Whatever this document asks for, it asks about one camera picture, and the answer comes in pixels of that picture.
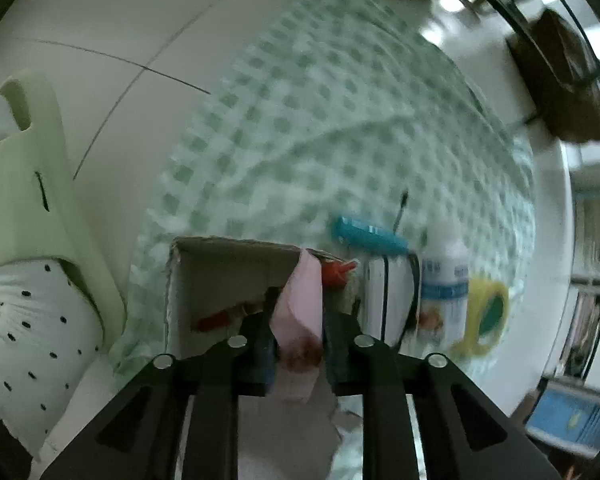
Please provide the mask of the white medicine bottle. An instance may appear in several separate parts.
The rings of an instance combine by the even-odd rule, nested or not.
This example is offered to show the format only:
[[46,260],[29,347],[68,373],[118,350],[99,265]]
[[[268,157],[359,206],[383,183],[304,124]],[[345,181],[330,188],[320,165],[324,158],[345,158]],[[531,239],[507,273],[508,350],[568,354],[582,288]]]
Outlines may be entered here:
[[446,351],[465,335],[469,252],[457,223],[434,222],[422,256],[418,336],[431,348]]

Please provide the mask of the white dotted sock foot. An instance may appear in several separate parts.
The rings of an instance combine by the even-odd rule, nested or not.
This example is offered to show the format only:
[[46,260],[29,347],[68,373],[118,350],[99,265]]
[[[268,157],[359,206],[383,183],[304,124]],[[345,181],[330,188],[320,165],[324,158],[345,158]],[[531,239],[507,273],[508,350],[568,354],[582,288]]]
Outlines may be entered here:
[[0,421],[33,457],[103,339],[96,309],[58,261],[0,266]]

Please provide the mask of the brown paper bag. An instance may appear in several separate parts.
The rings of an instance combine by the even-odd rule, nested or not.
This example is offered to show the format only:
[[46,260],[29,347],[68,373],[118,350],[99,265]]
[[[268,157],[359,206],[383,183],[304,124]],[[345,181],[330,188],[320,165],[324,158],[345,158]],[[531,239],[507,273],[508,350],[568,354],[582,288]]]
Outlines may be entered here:
[[536,114],[559,140],[600,142],[600,71],[584,39],[550,9],[531,23],[530,36],[510,36],[507,47]]

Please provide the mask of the orange red marker pen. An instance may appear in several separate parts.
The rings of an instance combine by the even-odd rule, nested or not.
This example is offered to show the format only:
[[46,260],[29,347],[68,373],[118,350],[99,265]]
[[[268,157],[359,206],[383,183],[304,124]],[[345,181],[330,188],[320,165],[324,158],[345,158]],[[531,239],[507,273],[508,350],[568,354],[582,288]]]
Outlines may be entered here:
[[326,288],[342,289],[348,284],[349,275],[358,268],[358,260],[328,260],[322,263],[322,284]]

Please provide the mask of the white cardboard box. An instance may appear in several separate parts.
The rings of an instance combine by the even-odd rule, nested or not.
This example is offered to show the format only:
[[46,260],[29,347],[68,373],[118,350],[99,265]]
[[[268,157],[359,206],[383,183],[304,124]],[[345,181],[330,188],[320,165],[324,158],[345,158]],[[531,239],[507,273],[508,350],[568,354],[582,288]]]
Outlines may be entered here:
[[[183,237],[175,240],[166,285],[166,348],[180,359],[200,356],[238,334],[242,319],[201,332],[196,323],[282,287],[300,260],[296,246]],[[237,473],[242,479],[328,479],[342,437],[338,400],[324,364],[300,370],[274,363],[264,396],[238,398]]]

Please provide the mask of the green checkered cloth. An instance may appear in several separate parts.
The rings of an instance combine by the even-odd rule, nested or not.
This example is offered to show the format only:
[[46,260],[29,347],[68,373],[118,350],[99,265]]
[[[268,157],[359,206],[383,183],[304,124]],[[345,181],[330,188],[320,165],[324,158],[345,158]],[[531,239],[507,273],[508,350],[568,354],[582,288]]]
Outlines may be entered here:
[[166,344],[166,265],[185,235],[338,254],[338,216],[460,225],[472,275],[521,300],[535,242],[532,149],[453,61],[380,0],[296,0],[236,60],[171,152],[132,255],[128,382]]

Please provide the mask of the white power bank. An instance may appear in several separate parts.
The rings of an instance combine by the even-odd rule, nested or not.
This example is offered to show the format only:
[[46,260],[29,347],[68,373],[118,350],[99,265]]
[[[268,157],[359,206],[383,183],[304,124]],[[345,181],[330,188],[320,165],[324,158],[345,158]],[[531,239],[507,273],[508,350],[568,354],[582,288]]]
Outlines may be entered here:
[[366,263],[362,331],[400,350],[416,330],[420,265],[414,252],[377,257]]

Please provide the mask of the teal cylindrical tube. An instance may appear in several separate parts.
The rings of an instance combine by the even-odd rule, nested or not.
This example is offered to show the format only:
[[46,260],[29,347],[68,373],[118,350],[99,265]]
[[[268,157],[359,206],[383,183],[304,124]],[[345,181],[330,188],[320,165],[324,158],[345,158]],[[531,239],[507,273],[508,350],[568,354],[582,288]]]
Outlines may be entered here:
[[400,256],[410,250],[403,237],[379,226],[345,216],[339,216],[332,222],[332,236],[350,247],[374,255]]

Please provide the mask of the yellow tape roll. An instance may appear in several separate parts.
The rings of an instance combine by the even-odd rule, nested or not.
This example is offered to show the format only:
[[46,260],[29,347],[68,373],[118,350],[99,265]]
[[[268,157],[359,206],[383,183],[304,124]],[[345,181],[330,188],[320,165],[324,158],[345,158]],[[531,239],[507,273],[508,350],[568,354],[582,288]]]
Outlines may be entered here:
[[505,284],[486,278],[469,280],[463,339],[452,352],[464,358],[486,356],[500,342],[509,314],[509,292]]

